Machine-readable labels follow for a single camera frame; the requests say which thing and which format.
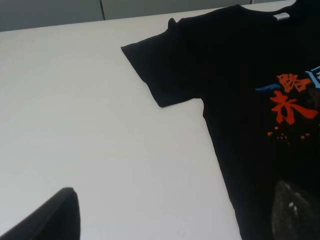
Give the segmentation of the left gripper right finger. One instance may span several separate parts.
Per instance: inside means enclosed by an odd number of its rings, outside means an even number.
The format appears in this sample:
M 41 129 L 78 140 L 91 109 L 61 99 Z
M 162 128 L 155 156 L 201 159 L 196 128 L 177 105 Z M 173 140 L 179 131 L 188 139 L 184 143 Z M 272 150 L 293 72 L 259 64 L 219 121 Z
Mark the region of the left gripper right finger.
M 271 223 L 275 240 L 318 240 L 320 201 L 294 184 L 279 181 Z

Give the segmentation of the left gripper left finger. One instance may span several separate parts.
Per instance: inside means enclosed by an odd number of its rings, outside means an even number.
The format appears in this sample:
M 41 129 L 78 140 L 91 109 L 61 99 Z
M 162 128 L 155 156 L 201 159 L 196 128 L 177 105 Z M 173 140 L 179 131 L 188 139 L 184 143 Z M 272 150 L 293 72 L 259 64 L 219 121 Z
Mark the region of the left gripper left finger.
M 72 187 L 64 187 L 0 236 L 2 240 L 79 240 L 81 215 Z

